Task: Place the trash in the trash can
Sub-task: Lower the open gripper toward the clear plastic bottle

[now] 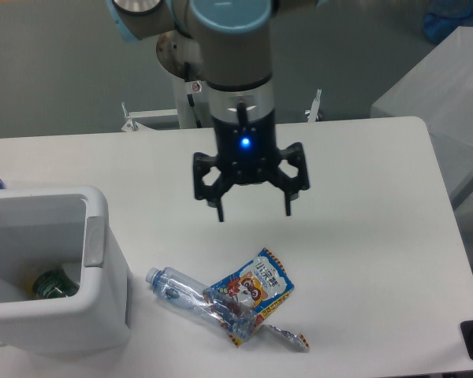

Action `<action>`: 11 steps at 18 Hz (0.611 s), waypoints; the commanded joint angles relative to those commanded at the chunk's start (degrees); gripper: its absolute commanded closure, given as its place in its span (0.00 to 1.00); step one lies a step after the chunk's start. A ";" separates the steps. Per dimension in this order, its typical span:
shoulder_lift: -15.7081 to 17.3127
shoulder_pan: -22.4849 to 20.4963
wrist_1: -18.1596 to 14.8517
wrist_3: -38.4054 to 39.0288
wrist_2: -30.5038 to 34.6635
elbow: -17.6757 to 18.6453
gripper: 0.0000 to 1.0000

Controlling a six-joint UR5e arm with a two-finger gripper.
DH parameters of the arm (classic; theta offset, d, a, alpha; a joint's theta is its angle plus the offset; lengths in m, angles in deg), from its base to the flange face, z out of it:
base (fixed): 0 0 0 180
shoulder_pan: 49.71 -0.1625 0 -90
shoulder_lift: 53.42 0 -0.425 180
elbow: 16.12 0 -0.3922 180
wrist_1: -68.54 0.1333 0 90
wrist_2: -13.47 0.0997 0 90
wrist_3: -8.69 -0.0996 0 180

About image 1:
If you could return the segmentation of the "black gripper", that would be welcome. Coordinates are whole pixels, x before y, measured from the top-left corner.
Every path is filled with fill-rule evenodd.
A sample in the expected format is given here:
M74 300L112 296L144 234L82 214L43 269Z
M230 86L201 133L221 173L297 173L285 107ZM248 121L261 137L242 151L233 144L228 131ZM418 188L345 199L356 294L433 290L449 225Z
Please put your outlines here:
M295 142L283 150L278 149L273 112L245 126L215 118L214 133L218 155L213 157L201 152L193 155L195 199L206 200L209 207L217 210L218 220L223 222L222 196L233 186L233 177L237 184L262 183L267 173L277 169L278 187L285 196L285 214L290 217L291 202L299 198L300 191L311 187L303 144ZM297 169L295 176L289 176L278 167L283 161ZM212 168L217 168L220 174L207 185L203 178Z

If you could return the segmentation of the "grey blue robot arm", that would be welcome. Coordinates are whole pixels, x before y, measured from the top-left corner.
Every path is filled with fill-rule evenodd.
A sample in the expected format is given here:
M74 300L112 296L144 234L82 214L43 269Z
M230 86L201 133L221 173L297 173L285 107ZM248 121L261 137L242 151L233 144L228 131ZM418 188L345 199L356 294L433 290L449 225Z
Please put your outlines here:
M201 57L217 154L193 155L194 197L224 218L222 197L234 185L271 183L285 212L310 187L301 143L277 146L270 20L316 1L109 1L124 39L176 32Z

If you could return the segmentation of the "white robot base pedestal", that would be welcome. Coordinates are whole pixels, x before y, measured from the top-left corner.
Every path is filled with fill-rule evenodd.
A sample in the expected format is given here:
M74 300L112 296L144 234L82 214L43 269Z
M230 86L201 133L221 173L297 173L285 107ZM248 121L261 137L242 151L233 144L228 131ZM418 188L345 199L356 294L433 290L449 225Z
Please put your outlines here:
M180 128L212 128L199 44L168 31L158 37L156 54L172 80Z

